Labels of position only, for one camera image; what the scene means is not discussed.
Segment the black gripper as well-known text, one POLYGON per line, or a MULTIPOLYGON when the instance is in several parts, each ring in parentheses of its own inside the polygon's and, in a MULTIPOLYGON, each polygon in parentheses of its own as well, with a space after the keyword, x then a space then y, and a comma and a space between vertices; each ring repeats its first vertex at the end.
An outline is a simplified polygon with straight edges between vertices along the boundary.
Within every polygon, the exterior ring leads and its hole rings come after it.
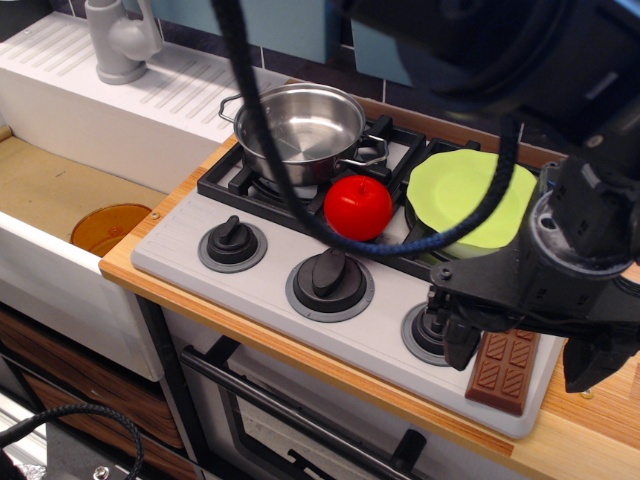
POLYGON ((639 293, 621 279, 634 259, 626 207, 610 198, 539 197, 506 247, 432 269, 454 314, 444 330, 447 364, 466 369, 480 329, 519 327, 567 338, 565 390, 589 390, 639 351, 639 293))

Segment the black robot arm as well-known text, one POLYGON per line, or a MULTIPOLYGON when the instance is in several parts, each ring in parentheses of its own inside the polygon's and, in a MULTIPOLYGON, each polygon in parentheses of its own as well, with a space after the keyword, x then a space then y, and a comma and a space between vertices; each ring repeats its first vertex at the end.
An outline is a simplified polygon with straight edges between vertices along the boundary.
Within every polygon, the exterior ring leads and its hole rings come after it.
POLYGON ((515 239, 432 269, 447 296, 445 357, 464 368, 480 331, 566 339, 581 392, 639 348, 639 5, 635 1, 340 1, 393 36, 414 85, 456 117, 514 118, 566 158, 533 195, 515 239))

